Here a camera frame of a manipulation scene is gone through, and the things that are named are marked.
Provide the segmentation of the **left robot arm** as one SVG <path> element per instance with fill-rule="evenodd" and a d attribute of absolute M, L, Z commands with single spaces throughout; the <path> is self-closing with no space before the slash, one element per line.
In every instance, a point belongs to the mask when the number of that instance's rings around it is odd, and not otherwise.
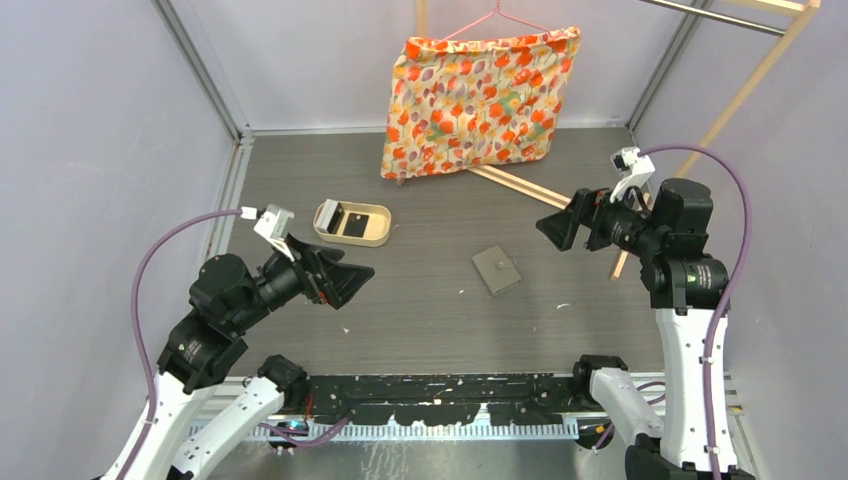
<path fill-rule="evenodd" d="M 250 328 L 297 296 L 340 309 L 373 278 L 373 268 L 343 256 L 287 236 L 255 273 L 234 254 L 206 261 L 189 288 L 191 309 L 156 362 L 148 403 L 105 478 L 206 479 L 262 421 L 298 412 L 306 373 L 276 354 L 202 430 L 188 432 L 247 351 Z"/>

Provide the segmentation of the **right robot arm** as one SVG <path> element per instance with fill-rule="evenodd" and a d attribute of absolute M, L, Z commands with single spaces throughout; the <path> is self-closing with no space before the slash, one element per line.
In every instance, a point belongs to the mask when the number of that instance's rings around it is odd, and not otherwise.
<path fill-rule="evenodd" d="M 640 261 L 661 337 L 664 413 L 655 412 L 616 357 L 582 356 L 570 385 L 577 406 L 608 414 L 625 443 L 630 479 L 747 477 L 727 425 L 721 342 L 732 277 L 705 252 L 712 211 L 707 186 L 671 178 L 649 211 L 615 200 L 608 189 L 581 189 L 562 211 L 536 223 L 561 251 L 587 228 L 588 250 L 616 246 Z"/>

